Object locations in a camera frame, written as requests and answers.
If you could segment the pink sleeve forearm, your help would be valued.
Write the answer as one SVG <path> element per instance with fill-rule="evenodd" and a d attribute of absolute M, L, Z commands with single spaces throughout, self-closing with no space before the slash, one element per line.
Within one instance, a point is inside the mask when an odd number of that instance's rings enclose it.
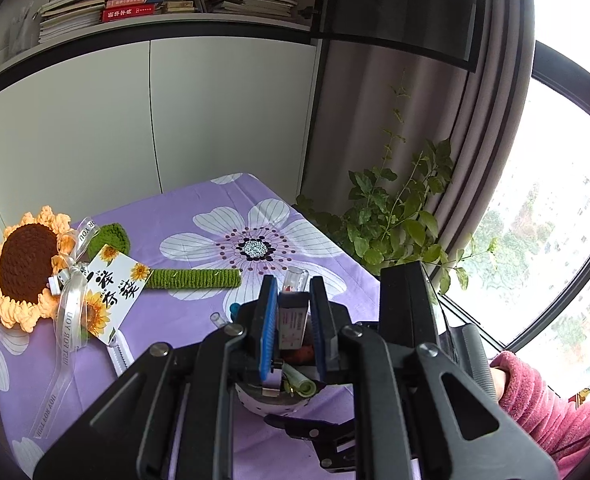
<path fill-rule="evenodd" d="M 489 364 L 508 375 L 502 410 L 521 426 L 557 466 L 570 474 L 590 451 L 590 401 L 581 405 L 559 398 L 541 374 L 512 352 L 499 353 Z"/>

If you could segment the person right hand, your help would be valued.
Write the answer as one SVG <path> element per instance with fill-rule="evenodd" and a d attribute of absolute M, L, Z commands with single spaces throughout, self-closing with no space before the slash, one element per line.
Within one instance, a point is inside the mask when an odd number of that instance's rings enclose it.
<path fill-rule="evenodd" d="M 498 367 L 490 367 L 490 376 L 496 393 L 496 400 L 500 401 L 504 395 L 508 375 Z"/>

